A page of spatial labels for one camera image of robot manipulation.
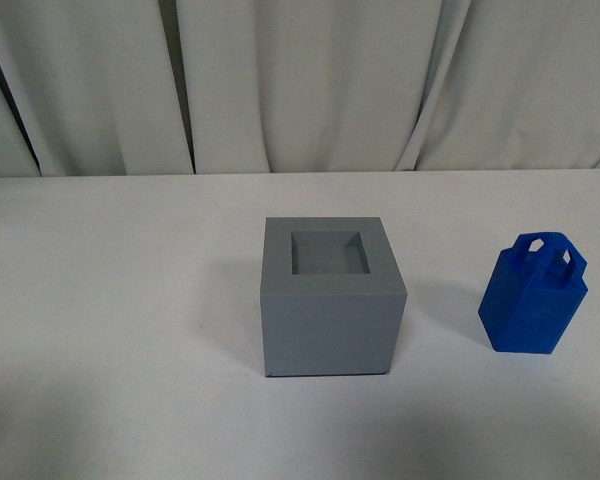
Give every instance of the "square opening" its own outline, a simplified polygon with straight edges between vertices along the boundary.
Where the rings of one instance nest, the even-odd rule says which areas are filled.
[[[294,275],[368,274],[360,232],[291,232]]]

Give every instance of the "white table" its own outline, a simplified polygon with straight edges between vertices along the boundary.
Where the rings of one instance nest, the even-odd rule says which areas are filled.
[[[386,376],[265,378],[267,216],[380,216]],[[558,230],[589,294],[551,356],[476,313]],[[0,180],[0,479],[600,478],[600,170]]]

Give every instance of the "white curtain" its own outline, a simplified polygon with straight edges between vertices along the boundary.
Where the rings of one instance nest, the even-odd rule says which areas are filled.
[[[42,175],[600,167],[600,0],[169,1],[0,0]]]
[[[43,175],[193,171],[157,2],[0,0],[0,66]]]

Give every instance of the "gray box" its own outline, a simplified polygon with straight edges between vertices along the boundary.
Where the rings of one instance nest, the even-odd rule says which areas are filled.
[[[406,301],[379,218],[267,218],[266,376],[387,373]]]

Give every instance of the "blue bag-shaped object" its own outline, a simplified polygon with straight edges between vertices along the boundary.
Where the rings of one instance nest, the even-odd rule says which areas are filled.
[[[494,350],[553,352],[587,293],[586,266],[559,232],[523,234],[502,250],[478,310]]]

